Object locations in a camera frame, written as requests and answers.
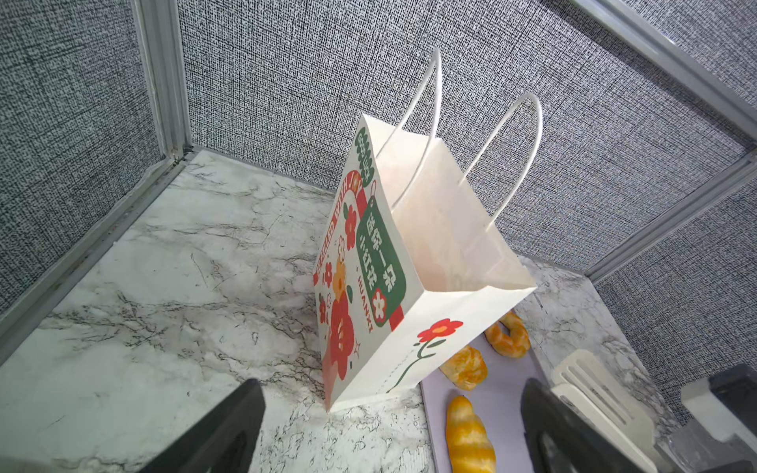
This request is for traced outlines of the white food tongs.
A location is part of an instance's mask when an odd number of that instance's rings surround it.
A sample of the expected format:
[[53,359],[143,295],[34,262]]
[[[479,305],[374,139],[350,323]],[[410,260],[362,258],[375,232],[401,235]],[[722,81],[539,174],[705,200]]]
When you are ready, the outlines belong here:
[[553,370],[552,380],[552,393],[642,471],[673,470],[656,449],[652,418],[593,353],[573,352]]

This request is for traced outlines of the white floral paper bag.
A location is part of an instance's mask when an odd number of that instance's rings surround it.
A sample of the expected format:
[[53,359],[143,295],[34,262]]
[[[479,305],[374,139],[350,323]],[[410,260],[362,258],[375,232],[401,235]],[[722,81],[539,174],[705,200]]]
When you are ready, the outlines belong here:
[[329,412],[414,388],[532,293],[447,144],[362,115],[313,270]]

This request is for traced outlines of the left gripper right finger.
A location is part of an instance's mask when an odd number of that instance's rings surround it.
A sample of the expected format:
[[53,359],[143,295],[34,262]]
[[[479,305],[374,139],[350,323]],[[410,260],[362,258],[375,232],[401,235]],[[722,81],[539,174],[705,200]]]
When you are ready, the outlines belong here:
[[526,381],[520,415],[535,472],[641,470],[535,378]]

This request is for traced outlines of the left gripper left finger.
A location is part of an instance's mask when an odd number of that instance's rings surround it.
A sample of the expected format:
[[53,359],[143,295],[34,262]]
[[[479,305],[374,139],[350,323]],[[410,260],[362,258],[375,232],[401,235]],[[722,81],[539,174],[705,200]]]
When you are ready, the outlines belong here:
[[250,378],[142,470],[248,472],[264,413],[261,385]]

